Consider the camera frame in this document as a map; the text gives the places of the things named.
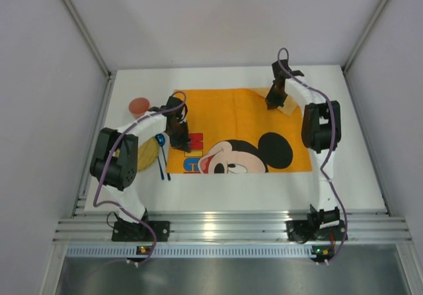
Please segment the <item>blue metal spoon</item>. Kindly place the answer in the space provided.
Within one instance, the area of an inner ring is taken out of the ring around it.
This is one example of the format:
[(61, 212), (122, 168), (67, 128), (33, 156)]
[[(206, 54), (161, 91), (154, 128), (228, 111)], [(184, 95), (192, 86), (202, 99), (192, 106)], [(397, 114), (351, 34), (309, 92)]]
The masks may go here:
[(166, 144), (166, 138), (164, 134), (157, 134), (155, 136), (155, 139), (157, 141), (157, 144), (161, 150), (161, 155), (162, 158), (160, 158), (161, 160), (161, 164), (162, 164), (162, 168), (163, 168), (163, 173), (165, 175), (165, 179), (167, 179), (168, 181), (171, 181), (171, 176), (170, 173), (167, 171), (167, 156), (166, 156), (166, 152), (165, 152), (165, 144)]

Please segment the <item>round woven bamboo plate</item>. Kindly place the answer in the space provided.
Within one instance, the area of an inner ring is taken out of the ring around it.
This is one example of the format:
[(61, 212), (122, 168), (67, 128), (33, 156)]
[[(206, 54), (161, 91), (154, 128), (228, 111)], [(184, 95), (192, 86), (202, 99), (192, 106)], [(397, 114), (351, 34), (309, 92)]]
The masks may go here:
[(141, 172), (152, 166), (159, 154), (159, 144), (155, 138), (149, 138), (138, 147), (137, 171)]

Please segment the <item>pink plastic cup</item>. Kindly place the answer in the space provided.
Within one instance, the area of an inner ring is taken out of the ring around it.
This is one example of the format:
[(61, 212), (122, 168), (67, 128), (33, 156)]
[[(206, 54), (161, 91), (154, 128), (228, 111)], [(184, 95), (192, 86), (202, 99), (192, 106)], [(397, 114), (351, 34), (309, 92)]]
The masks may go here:
[(144, 97), (138, 97), (133, 99), (129, 105), (128, 110), (134, 119), (141, 118), (151, 107), (148, 99)]

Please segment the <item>blue metal fork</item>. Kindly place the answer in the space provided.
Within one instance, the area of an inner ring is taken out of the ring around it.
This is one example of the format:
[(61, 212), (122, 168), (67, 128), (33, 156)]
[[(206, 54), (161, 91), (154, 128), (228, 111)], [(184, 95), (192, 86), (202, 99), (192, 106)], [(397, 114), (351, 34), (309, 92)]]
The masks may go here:
[(161, 164), (161, 160), (160, 160), (160, 150), (158, 152), (157, 161), (158, 161), (158, 165), (159, 165), (161, 180), (164, 181), (165, 180), (165, 175), (163, 173), (163, 168), (162, 168), (162, 164)]

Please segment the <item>orange cartoon mouse placemat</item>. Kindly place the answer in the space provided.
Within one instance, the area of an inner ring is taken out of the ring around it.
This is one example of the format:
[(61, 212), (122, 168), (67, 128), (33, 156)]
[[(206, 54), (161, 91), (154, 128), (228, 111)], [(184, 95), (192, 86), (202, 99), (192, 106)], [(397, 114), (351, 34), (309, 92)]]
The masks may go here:
[(185, 92), (189, 153), (169, 150), (169, 173), (310, 172), (301, 140), (302, 113), (268, 109), (265, 88)]

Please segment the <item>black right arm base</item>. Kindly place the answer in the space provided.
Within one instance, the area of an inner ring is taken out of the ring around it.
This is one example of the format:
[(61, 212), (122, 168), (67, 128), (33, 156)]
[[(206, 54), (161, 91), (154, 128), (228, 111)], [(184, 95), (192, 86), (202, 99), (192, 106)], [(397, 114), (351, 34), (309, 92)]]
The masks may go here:
[(288, 240), (296, 243), (308, 241), (342, 241), (346, 228), (337, 207), (333, 210), (316, 210), (312, 206), (306, 220), (286, 222)]

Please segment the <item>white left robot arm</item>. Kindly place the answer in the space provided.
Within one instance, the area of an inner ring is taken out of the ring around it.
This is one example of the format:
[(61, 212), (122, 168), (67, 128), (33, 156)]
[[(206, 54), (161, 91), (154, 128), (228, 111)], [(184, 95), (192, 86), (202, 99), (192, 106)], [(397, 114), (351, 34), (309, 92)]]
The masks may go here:
[(166, 134), (170, 146), (191, 152), (186, 115), (187, 96), (175, 91), (160, 107), (150, 108), (127, 125), (103, 128), (97, 137), (89, 167), (98, 181), (93, 206), (113, 205), (126, 222), (146, 223), (147, 209), (141, 203), (133, 185), (137, 176), (138, 149), (159, 134)]

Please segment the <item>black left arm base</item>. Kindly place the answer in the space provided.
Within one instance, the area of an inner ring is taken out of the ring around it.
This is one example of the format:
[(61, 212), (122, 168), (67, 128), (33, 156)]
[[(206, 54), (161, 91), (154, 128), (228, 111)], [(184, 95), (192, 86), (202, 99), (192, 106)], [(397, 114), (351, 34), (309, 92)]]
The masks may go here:
[[(156, 235), (158, 242), (168, 241), (170, 234), (169, 221), (149, 221), (147, 223)], [(139, 223), (116, 221), (112, 232), (114, 242), (153, 242), (153, 234)]]

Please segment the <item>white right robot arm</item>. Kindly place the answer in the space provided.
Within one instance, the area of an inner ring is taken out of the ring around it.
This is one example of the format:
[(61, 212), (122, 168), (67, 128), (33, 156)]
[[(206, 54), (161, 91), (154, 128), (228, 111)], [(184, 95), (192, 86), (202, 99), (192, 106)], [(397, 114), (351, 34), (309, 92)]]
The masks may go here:
[(307, 221), (313, 230), (338, 226), (340, 211), (333, 193), (334, 153), (341, 139), (340, 104), (331, 101), (292, 70), (288, 60), (272, 64), (273, 84), (266, 96), (269, 109), (286, 110), (294, 101), (301, 110), (301, 141), (309, 150), (313, 168), (310, 211)]

